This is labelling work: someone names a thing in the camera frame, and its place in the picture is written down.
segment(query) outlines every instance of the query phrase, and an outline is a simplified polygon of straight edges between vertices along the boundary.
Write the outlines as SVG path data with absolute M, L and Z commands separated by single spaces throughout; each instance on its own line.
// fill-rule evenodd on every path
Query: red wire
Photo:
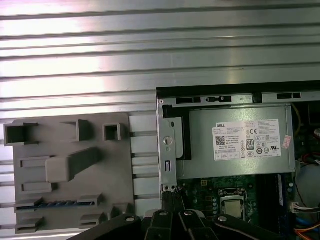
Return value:
M 320 152 L 312 152 L 312 153 L 306 153 L 304 155 L 301 156 L 301 161 L 304 162 L 305 164 L 311 164 L 309 162 L 306 162 L 306 158 L 311 156 L 311 155 L 316 155 L 316 156 L 320 156 Z

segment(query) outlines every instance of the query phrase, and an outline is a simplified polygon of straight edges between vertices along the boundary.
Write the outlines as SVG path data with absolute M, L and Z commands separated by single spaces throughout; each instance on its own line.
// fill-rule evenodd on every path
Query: sticker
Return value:
M 278 119 L 219 122 L 212 133 L 215 161 L 281 156 Z
M 278 185 L 279 185 L 279 203 L 281 206 L 284 206 L 284 193 L 282 192 L 282 178 L 281 175 L 278 174 Z
M 283 141 L 283 144 L 282 144 L 282 148 L 283 149 L 288 149 L 289 148 L 291 139 L 292 139 L 291 136 L 285 135 L 284 141 Z

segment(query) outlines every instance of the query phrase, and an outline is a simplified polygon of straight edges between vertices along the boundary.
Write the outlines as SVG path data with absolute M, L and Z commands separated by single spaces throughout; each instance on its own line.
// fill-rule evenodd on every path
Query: circuit board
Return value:
M 216 178 L 184 179 L 178 181 L 178 186 L 186 194 L 186 208 L 202 211 L 208 220 L 216 214 L 226 213 L 224 210 L 224 196 L 242 197 L 242 219 L 258 225 L 258 206 L 255 186 L 255 176 L 229 176 Z

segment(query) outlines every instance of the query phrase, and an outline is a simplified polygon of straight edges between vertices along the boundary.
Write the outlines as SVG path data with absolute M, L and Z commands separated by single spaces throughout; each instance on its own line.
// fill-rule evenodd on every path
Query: motherboard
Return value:
M 254 175 L 179 180 L 185 207 L 202 211 L 208 220 L 229 214 L 258 225 Z

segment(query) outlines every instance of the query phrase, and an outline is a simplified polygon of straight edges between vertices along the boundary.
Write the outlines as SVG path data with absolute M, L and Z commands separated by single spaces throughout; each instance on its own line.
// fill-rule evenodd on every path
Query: screw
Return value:
M 127 222 L 133 222 L 135 219 L 133 218 L 133 217 L 128 217 L 127 219 L 126 219 L 126 221 Z
M 183 214 L 186 216 L 191 216 L 193 213 L 192 211 L 185 211 Z
M 218 217 L 218 220 L 219 220 L 220 222 L 226 222 L 226 221 L 227 221 L 227 218 L 226 218 L 225 216 L 220 216 L 220 217 Z
M 174 140 L 173 140 L 172 137 L 170 137 L 170 136 L 166 136 L 166 137 L 163 139 L 163 143 L 164 143 L 165 145 L 171 145 L 173 142 L 174 142 Z

